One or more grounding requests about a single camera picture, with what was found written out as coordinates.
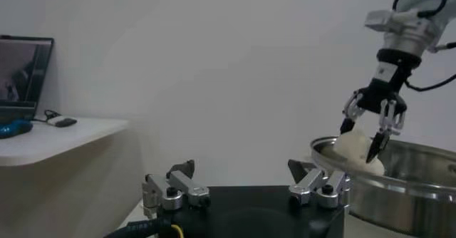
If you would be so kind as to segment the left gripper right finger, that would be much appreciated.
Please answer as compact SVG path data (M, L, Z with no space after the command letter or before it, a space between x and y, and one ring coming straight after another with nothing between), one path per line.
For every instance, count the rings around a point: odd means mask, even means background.
M288 160L290 173L295 181L289 186L289 195L298 206L310 203L311 198L324 209L348 207L351 179L343 171L325 171L312 162Z

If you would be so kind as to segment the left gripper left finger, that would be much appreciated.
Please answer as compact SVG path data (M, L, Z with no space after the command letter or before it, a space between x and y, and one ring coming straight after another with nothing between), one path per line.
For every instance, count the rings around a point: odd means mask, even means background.
M142 182L143 214L152 219L159 211L176 212L185 205L205 209L211 205L209 188L192 178L195 161L173 165L165 176L146 174Z

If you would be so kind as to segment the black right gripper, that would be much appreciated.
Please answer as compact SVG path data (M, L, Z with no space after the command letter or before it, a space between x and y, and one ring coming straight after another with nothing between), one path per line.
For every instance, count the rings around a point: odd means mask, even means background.
M407 105L399 92L422 61L419 56L389 48L380 49L376 57L375 75L367 87L354 91L348 99L340 127L340 134L352 131L365 110L379 114L379 129L370 144L366 163L385 149L391 135L399 135L403 129Z

